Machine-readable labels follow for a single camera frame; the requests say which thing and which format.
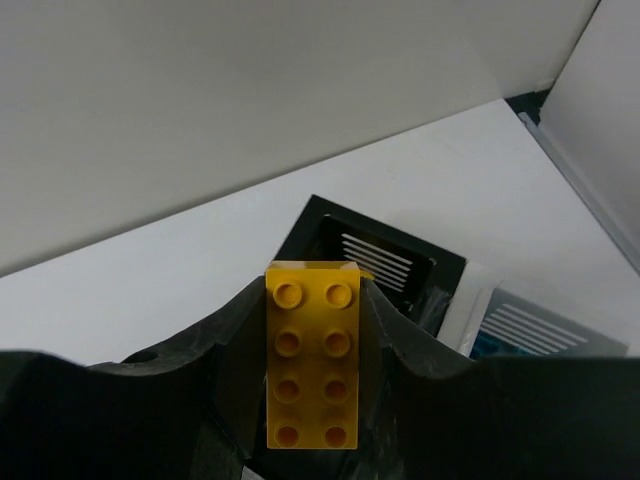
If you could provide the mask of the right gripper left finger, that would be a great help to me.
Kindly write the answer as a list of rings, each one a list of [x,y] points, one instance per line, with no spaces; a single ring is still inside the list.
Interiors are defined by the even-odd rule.
[[[1,355],[5,479],[236,479],[264,398],[265,283],[120,363]]]

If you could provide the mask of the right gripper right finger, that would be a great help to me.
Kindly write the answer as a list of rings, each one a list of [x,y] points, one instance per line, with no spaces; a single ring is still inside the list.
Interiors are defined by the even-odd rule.
[[[361,305],[385,366],[365,479],[635,479],[635,358],[471,360],[401,315],[372,281]]]

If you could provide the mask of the teal lego brick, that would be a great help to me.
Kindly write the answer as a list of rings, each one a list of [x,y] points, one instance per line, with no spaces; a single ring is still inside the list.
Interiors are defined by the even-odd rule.
[[[472,346],[470,357],[477,360],[494,355],[528,355],[528,352],[489,333],[480,331]]]

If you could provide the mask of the purple and yellow lego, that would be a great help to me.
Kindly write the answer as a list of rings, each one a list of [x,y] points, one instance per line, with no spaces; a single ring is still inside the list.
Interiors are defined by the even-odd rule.
[[[267,268],[268,448],[357,448],[360,285],[352,261],[274,261]]]

